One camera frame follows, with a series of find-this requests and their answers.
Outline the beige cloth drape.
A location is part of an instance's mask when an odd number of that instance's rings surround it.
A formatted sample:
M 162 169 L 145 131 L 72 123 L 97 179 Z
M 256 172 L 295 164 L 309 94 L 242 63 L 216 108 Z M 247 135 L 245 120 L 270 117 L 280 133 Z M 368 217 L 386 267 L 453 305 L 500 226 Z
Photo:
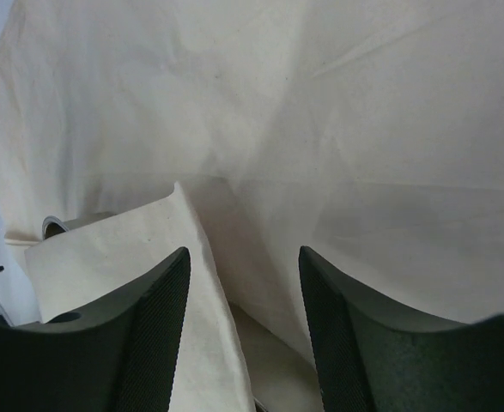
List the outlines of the beige cloth drape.
M 172 411 L 326 411 L 303 246 L 486 328 L 504 411 L 504 1 L 16 1 L 0 213 L 45 321 L 189 251 Z

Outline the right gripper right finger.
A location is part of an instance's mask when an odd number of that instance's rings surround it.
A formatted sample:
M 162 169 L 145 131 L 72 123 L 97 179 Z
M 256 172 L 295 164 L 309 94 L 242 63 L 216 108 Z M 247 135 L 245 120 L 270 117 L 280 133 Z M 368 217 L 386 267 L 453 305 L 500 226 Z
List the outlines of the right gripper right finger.
M 355 281 L 308 246 L 301 292 L 326 411 L 488 411 L 486 328 L 446 326 Z

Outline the stainless steel tray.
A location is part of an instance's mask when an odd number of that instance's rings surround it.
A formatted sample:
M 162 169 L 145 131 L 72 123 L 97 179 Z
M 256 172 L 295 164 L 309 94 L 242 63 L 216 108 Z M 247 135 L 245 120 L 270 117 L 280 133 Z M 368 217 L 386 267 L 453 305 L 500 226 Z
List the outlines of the stainless steel tray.
M 97 221 L 102 221 L 113 216 L 115 216 L 114 213 L 102 212 L 92 215 L 85 215 L 73 220 L 61 221 L 58 217 L 49 215 L 43 220 L 42 223 L 42 239 L 46 240 L 61 233 L 66 233 L 79 227 L 85 227 Z

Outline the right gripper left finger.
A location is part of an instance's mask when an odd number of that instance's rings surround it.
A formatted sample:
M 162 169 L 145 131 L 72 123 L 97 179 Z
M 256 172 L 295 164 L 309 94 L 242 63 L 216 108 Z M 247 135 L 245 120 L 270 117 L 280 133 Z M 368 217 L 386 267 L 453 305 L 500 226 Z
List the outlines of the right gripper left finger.
M 190 287 L 180 247 L 136 280 L 45 323 L 43 411 L 166 411 Z

